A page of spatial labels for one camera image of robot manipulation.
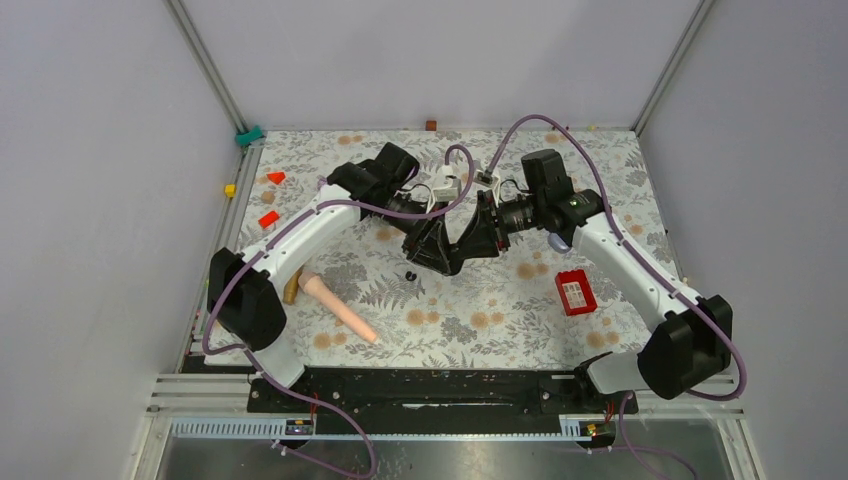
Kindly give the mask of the red toy block box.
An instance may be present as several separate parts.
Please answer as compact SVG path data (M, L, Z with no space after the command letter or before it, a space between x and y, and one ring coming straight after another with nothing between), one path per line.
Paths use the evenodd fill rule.
M593 313L598 305L585 270L559 272L555 284L566 316Z

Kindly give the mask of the teal block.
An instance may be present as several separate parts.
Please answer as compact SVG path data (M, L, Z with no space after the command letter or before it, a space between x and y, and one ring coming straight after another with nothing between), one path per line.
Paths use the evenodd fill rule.
M253 142L262 139L264 137L264 132L262 128L258 125L255 125L251 129L239 133L235 136L235 142L240 148L246 148L251 145Z

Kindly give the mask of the red flat block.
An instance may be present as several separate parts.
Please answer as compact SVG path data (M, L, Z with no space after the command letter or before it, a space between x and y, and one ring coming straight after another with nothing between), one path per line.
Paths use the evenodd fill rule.
M276 211L269 211L258 219L258 225L263 230L268 230L271 229L279 219L280 216Z

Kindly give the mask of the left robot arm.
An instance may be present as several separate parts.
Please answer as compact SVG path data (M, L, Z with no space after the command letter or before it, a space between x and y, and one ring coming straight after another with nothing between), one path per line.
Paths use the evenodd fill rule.
M274 382L272 398L285 410L304 407L311 387L301 377L304 362L284 336L282 290L314 254L370 214L431 218L422 207L397 203L419 168L411 154L387 143L373 159L336 167L305 207L263 239L239 252L223 247L212 256L208 321L233 335L233 349Z

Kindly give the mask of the pink microphone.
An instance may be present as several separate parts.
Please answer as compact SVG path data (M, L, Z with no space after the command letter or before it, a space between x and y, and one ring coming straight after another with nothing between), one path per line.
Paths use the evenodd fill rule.
M298 280L299 287L307 295L317 300L323 307L336 316L354 334L369 344L378 341L377 332L368 322L363 320L350 307L340 300L323 282L322 278L309 271L304 271Z

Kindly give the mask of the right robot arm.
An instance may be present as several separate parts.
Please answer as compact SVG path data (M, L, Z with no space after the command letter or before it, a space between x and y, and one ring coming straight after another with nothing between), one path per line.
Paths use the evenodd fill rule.
M704 297L664 270L619 227L604 188L576 191L553 149L523 156L521 166L527 194L496 203L480 192L482 217L451 247L451 266L498 255L509 235L540 229L553 249L587 258L616 284L650 337L638 352L583 362L578 368L583 378L573 386L579 407L597 412L613 393L624 391L650 390L674 399L730 365L743 365L731 340L730 304L719 295Z

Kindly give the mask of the gold microphone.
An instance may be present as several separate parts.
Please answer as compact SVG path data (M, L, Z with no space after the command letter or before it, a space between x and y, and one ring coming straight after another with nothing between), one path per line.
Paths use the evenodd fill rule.
M289 278L289 280L286 282L286 284L284 285L283 293L282 293L282 302L285 305L294 305L295 304L296 298L297 298L297 295L298 295L298 291L300 289L299 280L300 280L300 277L302 275L302 272L303 272L303 268L302 267L298 268L292 274L292 276Z

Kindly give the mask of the floral table mat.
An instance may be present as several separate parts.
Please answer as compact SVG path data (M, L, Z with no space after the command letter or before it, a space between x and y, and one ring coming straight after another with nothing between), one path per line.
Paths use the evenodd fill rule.
M316 194L320 180L345 162L375 156L392 142L421 169L413 195L445 161L458 174L473 158L483 167L502 139L499 131L277 131L264 143L246 207L239 245L266 235L258 219L276 211L294 216ZM284 172L279 185L266 174ZM265 204L261 194L272 191ZM369 218L346 229L308 262L342 301L378 333L369 344L310 296L285 310L285 338L310 366L565 369L605 352L638 351L649 339L642 319L615 283L592 262L560 255L546 232L511 239L496 259L468 261L444 277L409 263L403 234ZM593 313L566 316L555 284L559 272L583 269L597 301ZM407 281L407 271L418 274Z

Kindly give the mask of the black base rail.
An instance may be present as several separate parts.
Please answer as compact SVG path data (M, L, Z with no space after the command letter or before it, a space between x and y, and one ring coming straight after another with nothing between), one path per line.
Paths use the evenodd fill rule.
M638 411L636 400L600 394L571 370L309 367L291 389L253 380L248 412L314 417L320 434L355 431L334 405L371 435L534 435L561 432L563 416L604 422L620 408Z

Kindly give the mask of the red triangle block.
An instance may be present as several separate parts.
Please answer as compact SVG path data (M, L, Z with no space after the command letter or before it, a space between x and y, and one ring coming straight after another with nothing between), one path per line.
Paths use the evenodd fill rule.
M279 185L286 179L286 174L282 171L270 172L266 174L266 177L271 183Z

